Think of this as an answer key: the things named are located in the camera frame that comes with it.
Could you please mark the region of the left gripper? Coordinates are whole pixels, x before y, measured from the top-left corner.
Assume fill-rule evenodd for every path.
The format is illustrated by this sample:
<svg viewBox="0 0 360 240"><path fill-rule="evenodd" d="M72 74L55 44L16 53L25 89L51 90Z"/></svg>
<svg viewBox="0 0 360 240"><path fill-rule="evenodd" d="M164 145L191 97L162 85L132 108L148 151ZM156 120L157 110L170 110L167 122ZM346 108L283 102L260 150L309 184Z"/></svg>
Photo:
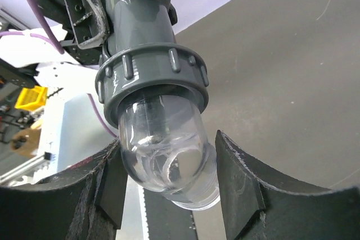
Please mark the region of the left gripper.
<svg viewBox="0 0 360 240"><path fill-rule="evenodd" d="M81 65L98 65L110 25L105 0L64 0L75 39L60 42Z"/></svg>

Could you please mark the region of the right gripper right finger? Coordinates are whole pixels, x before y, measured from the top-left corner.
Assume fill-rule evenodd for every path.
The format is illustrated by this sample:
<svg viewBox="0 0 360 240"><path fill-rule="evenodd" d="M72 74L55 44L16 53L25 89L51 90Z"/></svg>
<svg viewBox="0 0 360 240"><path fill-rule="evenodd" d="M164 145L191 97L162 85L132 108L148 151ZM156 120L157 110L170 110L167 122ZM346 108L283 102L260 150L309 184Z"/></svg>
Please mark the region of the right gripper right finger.
<svg viewBox="0 0 360 240"><path fill-rule="evenodd" d="M359 239L359 185L327 189L288 176L215 138L227 239Z"/></svg>

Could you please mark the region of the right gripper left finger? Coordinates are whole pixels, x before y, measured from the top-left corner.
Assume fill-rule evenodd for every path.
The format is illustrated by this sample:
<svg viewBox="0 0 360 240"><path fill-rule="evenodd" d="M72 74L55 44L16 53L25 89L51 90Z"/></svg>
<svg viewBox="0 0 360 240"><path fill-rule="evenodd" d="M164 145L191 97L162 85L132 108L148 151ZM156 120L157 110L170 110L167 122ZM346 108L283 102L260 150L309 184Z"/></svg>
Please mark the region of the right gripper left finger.
<svg viewBox="0 0 360 240"><path fill-rule="evenodd" d="M127 172L118 139L36 184L1 187L1 239L115 239Z"/></svg>

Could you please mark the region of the grey plastic pipe fitting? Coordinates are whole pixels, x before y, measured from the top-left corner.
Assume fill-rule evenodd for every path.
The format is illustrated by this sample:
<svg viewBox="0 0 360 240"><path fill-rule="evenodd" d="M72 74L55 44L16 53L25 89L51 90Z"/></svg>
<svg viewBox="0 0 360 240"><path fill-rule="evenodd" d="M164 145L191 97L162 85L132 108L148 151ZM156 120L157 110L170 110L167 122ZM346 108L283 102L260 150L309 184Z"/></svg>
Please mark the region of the grey plastic pipe fitting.
<svg viewBox="0 0 360 240"><path fill-rule="evenodd" d="M110 55L147 43L175 43L168 11L171 0L106 0L112 23Z"/></svg>

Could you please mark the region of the clear trap with grey nut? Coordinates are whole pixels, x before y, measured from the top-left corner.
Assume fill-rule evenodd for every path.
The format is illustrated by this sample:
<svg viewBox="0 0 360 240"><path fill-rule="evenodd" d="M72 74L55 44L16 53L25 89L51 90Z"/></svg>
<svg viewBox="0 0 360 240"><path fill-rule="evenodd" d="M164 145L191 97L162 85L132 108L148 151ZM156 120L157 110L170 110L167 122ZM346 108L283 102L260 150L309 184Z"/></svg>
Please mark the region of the clear trap with grey nut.
<svg viewBox="0 0 360 240"><path fill-rule="evenodd" d="M129 176L192 211L220 200L216 151L201 118L208 84L205 62L196 52L165 42L114 54L104 44L95 78L105 119L119 131Z"/></svg>

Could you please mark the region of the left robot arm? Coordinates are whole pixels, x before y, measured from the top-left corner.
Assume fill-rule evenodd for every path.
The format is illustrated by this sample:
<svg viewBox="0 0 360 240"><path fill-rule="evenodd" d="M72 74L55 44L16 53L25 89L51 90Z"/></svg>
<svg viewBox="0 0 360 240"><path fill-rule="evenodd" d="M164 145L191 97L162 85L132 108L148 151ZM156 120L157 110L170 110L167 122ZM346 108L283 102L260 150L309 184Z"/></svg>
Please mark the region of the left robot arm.
<svg viewBox="0 0 360 240"><path fill-rule="evenodd" d="M99 62L100 47L110 27L104 0L26 0L44 34L32 31L1 32L1 36L42 40L61 55L68 53L80 64Z"/></svg>

